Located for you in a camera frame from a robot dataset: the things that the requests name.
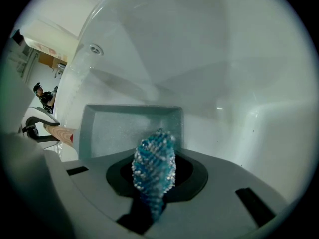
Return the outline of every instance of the blue scrub brush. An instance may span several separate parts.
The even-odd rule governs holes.
[[[160,128],[137,147],[132,162],[133,184],[140,200],[148,206],[156,221],[164,206],[163,197],[175,186],[175,138]]]

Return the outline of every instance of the person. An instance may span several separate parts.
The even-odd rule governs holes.
[[[51,114],[53,113],[56,91],[57,86],[54,88],[53,92],[44,92],[39,82],[33,87],[33,92],[37,97],[40,98],[43,108],[45,108]]]

